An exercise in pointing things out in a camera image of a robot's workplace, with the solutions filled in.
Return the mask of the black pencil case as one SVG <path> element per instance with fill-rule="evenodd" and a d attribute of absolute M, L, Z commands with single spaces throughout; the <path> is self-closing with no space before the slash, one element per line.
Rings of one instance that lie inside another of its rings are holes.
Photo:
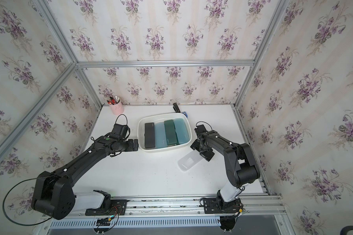
<path fill-rule="evenodd" d="M 156 147 L 155 124 L 153 122 L 148 122 L 145 123 L 144 127 L 145 149 L 153 149 Z"/>

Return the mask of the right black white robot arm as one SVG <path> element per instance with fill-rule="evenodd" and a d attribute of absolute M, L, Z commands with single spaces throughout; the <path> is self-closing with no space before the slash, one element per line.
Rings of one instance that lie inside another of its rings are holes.
<path fill-rule="evenodd" d="M 217 207 L 223 211 L 239 206 L 239 194 L 245 185 L 260 178 L 260 169 L 250 146 L 229 141 L 213 129 L 206 130 L 203 124 L 195 127 L 195 133 L 197 139 L 191 148 L 198 151 L 202 158 L 209 162 L 214 156 L 214 151 L 224 158 L 228 182 L 217 193 Z"/>

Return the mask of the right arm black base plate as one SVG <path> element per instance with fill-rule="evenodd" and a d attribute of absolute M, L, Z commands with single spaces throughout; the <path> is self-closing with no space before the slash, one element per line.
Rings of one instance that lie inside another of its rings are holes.
<path fill-rule="evenodd" d="M 220 197 L 201 198 L 200 206 L 204 208 L 205 214 L 239 214 L 243 211 L 243 204 L 240 199 L 234 199 L 231 202 L 225 202 Z"/>

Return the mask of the light teal pencil case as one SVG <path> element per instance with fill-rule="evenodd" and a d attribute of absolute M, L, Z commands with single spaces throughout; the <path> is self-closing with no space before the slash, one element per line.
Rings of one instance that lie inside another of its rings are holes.
<path fill-rule="evenodd" d="M 184 119 L 174 119 L 174 126 L 178 144 L 183 145 L 185 143 L 188 143 L 190 141 L 190 137 Z"/>
<path fill-rule="evenodd" d="M 164 122 L 155 124 L 155 141 L 156 149 L 167 147 Z"/>

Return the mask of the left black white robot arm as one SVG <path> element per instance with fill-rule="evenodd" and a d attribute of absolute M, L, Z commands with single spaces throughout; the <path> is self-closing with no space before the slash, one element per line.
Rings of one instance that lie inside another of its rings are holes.
<path fill-rule="evenodd" d="M 73 187 L 89 169 L 107 156 L 139 148 L 137 139 L 125 140 L 110 134 L 92 140 L 92 145 L 75 159 L 53 172 L 44 171 L 36 178 L 31 201 L 33 210 L 57 220 L 65 218 L 76 205 Z"/>

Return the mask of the white plastic storage box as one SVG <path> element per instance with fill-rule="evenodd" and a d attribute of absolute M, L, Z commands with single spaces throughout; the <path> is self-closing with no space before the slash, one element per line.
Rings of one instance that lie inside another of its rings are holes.
<path fill-rule="evenodd" d="M 139 147 L 145 152 L 163 152 L 186 147 L 192 142 L 192 131 L 182 113 L 149 116 L 138 122 Z"/>

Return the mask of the dark green pencil case front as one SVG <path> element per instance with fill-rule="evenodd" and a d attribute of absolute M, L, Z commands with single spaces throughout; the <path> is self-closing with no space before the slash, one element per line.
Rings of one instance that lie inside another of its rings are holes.
<path fill-rule="evenodd" d="M 177 134 L 175 129 L 175 124 L 172 119 L 166 120 L 164 122 L 165 134 L 166 134 L 166 142 L 167 146 L 175 146 L 177 145 Z"/>

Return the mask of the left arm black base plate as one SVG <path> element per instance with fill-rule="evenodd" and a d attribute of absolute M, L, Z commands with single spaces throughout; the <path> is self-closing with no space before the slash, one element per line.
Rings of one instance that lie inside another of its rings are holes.
<path fill-rule="evenodd" d="M 87 209 L 86 216 L 99 216 L 99 215 L 124 215 L 127 206 L 127 200 L 111 200 L 110 203 L 104 202 L 102 206 L 97 209 Z"/>

